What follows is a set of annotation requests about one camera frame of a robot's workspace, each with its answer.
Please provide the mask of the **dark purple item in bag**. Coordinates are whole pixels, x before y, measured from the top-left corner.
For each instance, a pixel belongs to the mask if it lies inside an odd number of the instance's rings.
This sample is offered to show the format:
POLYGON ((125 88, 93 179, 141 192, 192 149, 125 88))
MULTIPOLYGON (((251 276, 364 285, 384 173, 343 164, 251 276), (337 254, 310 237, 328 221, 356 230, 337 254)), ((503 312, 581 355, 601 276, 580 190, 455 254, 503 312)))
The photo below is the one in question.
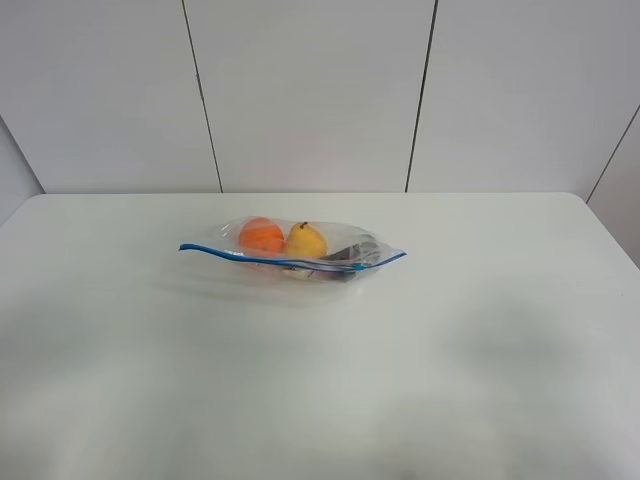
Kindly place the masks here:
MULTIPOLYGON (((321 257, 324 262, 338 262, 341 266, 350 266, 352 263, 373 264, 380 258, 379 249, 373 241, 362 241, 345 247, 332 254, 321 257)), ((311 272, 310 278, 321 280, 349 281, 357 275, 356 272, 324 271, 311 272)))

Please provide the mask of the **clear zip bag blue seal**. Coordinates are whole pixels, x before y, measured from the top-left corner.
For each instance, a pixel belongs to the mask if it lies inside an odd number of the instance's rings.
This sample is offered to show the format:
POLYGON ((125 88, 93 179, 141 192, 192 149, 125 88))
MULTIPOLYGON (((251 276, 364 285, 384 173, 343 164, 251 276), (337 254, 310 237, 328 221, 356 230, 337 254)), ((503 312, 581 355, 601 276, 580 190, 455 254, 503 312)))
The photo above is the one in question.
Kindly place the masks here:
POLYGON ((406 252, 392 247, 386 242, 380 240, 373 233, 357 226, 331 223, 331 222, 314 222, 314 221, 288 221, 276 219, 273 217, 265 217, 276 223, 284 234, 284 239, 288 237, 289 231, 293 225, 302 222, 308 222, 312 227, 318 230, 326 239, 328 251, 326 255, 332 254, 345 247, 357 244, 362 241, 373 241, 376 243, 380 258, 373 264, 352 263, 350 266, 341 266, 338 262, 324 262, 319 259, 291 258, 284 255, 284 248, 278 254, 268 254, 266 252, 255 252, 243 249, 238 243, 238 236, 244 224, 258 217, 247 217, 235 219, 225 224, 217 225, 198 239, 188 241, 178 247, 180 252, 197 252, 228 263, 243 265, 255 270, 261 270, 273 274, 288 275, 292 278, 301 280, 321 280, 310 278, 311 272, 324 271, 346 271, 352 272, 355 266, 367 266, 366 273, 355 276, 353 279, 363 275, 376 272, 397 260, 406 256, 406 252))

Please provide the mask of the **yellow pear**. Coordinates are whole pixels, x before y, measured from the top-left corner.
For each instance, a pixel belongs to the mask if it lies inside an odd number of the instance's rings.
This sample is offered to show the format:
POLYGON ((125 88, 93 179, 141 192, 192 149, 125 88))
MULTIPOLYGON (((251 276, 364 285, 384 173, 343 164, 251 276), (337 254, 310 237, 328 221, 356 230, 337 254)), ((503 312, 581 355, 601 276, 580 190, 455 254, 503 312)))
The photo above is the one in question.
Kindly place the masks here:
POLYGON ((284 255, 291 258, 319 259, 327 254, 325 237, 308 222, 292 226, 284 246, 284 255))

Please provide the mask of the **orange fruit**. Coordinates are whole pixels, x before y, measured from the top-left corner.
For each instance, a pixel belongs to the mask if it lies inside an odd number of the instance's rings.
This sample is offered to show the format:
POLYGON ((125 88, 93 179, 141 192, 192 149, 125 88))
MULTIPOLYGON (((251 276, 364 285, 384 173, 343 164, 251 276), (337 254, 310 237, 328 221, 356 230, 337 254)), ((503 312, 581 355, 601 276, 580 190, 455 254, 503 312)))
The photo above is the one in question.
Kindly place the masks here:
POLYGON ((285 239, 276 223, 268 218, 258 217, 244 224, 238 236, 238 243, 249 251, 278 254, 284 248, 285 239))

